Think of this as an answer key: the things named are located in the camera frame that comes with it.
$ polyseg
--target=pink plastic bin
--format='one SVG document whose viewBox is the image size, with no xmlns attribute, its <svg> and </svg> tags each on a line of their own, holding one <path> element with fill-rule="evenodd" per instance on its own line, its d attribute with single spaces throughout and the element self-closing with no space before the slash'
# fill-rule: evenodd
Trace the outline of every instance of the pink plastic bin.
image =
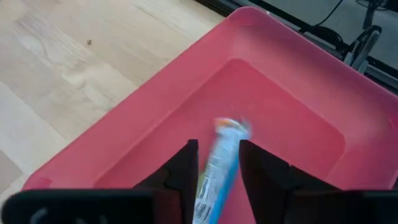
<svg viewBox="0 0 398 224">
<path fill-rule="evenodd" d="M 213 119 L 341 189 L 398 174 L 398 99 L 253 7 L 238 9 L 31 175 L 25 189 L 132 187 L 188 139 L 204 166 Z M 220 223 L 254 223 L 239 174 Z"/>
</svg>

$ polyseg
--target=wooden floor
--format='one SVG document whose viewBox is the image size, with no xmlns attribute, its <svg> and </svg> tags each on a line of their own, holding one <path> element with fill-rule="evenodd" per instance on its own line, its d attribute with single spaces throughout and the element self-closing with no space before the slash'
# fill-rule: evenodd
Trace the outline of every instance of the wooden floor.
<svg viewBox="0 0 398 224">
<path fill-rule="evenodd" d="M 220 20 L 192 0 L 1 0 L 0 201 Z"/>
</svg>

